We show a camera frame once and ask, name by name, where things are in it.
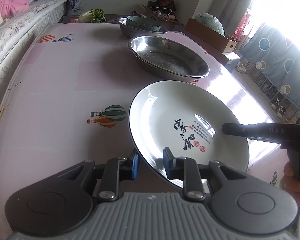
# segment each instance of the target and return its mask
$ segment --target pink tablecloth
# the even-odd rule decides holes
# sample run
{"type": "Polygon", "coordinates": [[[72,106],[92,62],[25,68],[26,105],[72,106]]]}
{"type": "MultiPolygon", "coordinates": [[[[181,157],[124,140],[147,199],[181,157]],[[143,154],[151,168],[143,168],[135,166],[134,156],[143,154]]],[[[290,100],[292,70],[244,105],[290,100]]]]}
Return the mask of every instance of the pink tablecloth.
{"type": "MultiPolygon", "coordinates": [[[[119,105],[128,111],[143,87],[160,80],[145,72],[130,53],[119,25],[53,24],[39,36],[16,70],[0,109],[0,239],[11,229],[4,215],[7,198],[18,189],[62,169],[93,159],[128,156],[133,143],[127,118],[115,123],[91,117],[119,105]]],[[[188,46],[210,66],[196,85],[223,101],[240,123],[271,122],[269,116],[231,74],[181,33],[166,38],[188,46]]],[[[278,145],[249,141],[248,172],[277,183],[287,162],[278,145]]],[[[141,162],[138,179],[126,191],[176,191],[141,162]]]]}

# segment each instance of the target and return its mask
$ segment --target stainless steel bowl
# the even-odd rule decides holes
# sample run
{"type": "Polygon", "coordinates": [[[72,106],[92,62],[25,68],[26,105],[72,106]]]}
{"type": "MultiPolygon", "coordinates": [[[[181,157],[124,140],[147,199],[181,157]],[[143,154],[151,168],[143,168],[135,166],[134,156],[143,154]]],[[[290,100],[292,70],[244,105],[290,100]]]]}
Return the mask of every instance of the stainless steel bowl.
{"type": "Polygon", "coordinates": [[[144,31],[144,30],[139,30],[136,28],[132,28],[130,26],[126,25],[126,17],[119,18],[117,21],[119,22],[121,32],[124,36],[128,38],[134,38],[134,37],[139,37],[139,36],[161,36],[162,34],[165,34],[168,32],[167,28],[164,26],[161,26],[160,30],[158,32],[150,32],[150,31],[144,31]]]}
{"type": "Polygon", "coordinates": [[[210,71],[194,51],[162,37],[132,38],[128,46],[146,70],[167,80],[191,82],[206,77],[210,71]]]}

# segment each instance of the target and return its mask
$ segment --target plate rim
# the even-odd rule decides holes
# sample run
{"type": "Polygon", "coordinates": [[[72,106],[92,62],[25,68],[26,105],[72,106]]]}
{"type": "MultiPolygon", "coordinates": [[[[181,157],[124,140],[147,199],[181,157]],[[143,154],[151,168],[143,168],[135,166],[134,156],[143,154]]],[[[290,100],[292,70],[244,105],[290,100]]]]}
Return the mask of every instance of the plate rim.
{"type": "MultiPolygon", "coordinates": [[[[156,84],[156,83],[160,83],[160,82],[181,82],[181,83],[185,83],[187,85],[190,85],[190,86],[196,86],[196,85],[193,85],[193,84],[190,84],[190,83],[187,83],[187,82],[183,82],[183,81],[176,81],[176,80],[162,80],[162,81],[157,81],[157,82],[154,82],[154,83],[151,83],[147,86],[145,86],[144,88],[142,88],[133,98],[131,104],[130,104],[130,107],[129,107],[129,112],[128,112],[128,126],[129,126],[129,133],[130,133],[130,137],[132,139],[132,142],[133,142],[133,145],[134,147],[136,148],[136,150],[138,151],[139,155],[143,158],[143,160],[145,161],[145,163],[152,169],[155,171],[156,174],[158,174],[159,176],[161,176],[162,178],[164,178],[166,181],[168,181],[169,183],[173,184],[174,186],[178,187],[178,188],[182,188],[181,186],[179,186],[178,184],[176,184],[177,182],[182,182],[182,180],[179,180],[179,179],[173,179],[173,180],[169,180],[168,178],[164,177],[163,174],[161,174],[157,168],[155,167],[152,167],[151,164],[145,159],[145,157],[142,155],[142,153],[140,152],[140,150],[138,149],[137,147],[137,144],[135,142],[135,140],[133,139],[133,136],[132,136],[132,132],[131,132],[131,126],[130,126],[130,111],[131,111],[131,106],[134,102],[134,100],[136,99],[136,97],[145,89],[147,89],[148,87],[150,87],[151,85],[153,84],[156,84]]],[[[204,90],[205,92],[211,94],[210,92],[208,92],[207,90],[201,88],[201,87],[198,87],[202,90],[204,90]]],[[[213,97],[215,97],[218,101],[220,101],[221,103],[223,103],[219,98],[217,98],[215,95],[212,95],[213,97]]],[[[246,138],[245,139],[245,144],[247,146],[247,149],[248,149],[248,163],[247,163],[247,167],[245,169],[245,173],[247,172],[248,170],[248,167],[249,167],[249,162],[250,162],[250,149],[249,149],[249,143],[248,143],[248,139],[246,138]]]]}
{"type": "Polygon", "coordinates": [[[188,49],[191,50],[193,53],[197,54],[197,55],[198,55],[198,56],[199,56],[199,57],[207,64],[207,66],[208,66],[208,72],[207,72],[206,74],[204,74],[204,75],[183,75],[183,74],[179,74],[179,73],[176,73],[176,72],[171,71],[171,70],[168,70],[168,69],[161,68],[160,66],[157,66],[157,65],[155,65],[155,64],[153,64],[153,63],[151,63],[151,62],[149,62],[149,61],[146,61],[145,59],[143,59],[142,57],[140,57],[140,55],[139,55],[138,53],[136,53],[136,52],[132,49],[131,43],[132,43],[132,41],[133,41],[134,39],[147,38],[147,37],[151,37],[151,38],[154,37],[154,38],[159,38],[159,39],[165,39],[166,41],[172,41],[172,42],[174,42],[174,43],[177,43],[177,44],[179,44],[179,45],[182,45],[182,46],[188,48],[187,46],[185,46],[185,45],[183,45],[183,44],[181,44],[181,43],[179,43],[179,42],[176,42],[176,41],[173,41],[173,40],[170,40],[170,39],[161,37],[161,36],[150,36],[150,35],[138,36],[138,37],[131,38],[131,39],[129,40],[129,42],[128,42],[129,50],[130,50],[130,51],[133,53],[133,55],[135,55],[138,59],[140,59],[140,60],[142,60],[143,62],[145,62],[145,63],[147,63],[147,64],[149,64],[149,65],[151,65],[151,66],[153,66],[153,67],[156,67],[156,68],[158,68],[158,69],[160,69],[160,70],[167,71],[167,72],[170,72],[170,73],[172,73],[172,74],[174,74],[174,75],[178,75],[178,76],[182,76],[182,77],[187,77],[187,78],[204,78],[204,77],[206,77],[206,76],[209,75],[209,73],[210,73],[210,67],[209,67],[208,63],[207,63],[207,62],[206,62],[206,61],[205,61],[198,53],[196,53],[195,51],[193,51],[193,50],[190,49],[190,48],[188,48],[188,49]]]}

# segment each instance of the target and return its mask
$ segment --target gray ribbed grip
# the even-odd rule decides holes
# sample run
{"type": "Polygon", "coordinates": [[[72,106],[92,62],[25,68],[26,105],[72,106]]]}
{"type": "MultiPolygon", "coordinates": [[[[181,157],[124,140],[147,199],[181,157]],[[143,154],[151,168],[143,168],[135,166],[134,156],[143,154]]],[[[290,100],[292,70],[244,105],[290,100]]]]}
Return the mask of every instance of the gray ribbed grip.
{"type": "Polygon", "coordinates": [[[38,238],[15,233],[9,240],[293,240],[288,232],[249,237],[216,222],[203,204],[183,200],[179,193],[124,193],[102,203],[80,227],[62,236],[38,238]]]}

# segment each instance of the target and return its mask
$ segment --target blue curtain with circles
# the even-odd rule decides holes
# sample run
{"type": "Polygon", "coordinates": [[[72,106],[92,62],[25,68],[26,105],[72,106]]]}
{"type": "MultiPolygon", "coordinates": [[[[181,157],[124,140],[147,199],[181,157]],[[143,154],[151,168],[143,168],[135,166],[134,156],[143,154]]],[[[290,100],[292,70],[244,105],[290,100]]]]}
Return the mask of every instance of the blue curtain with circles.
{"type": "Polygon", "coordinates": [[[300,50],[276,28],[261,26],[240,53],[300,108],[300,50]]]}

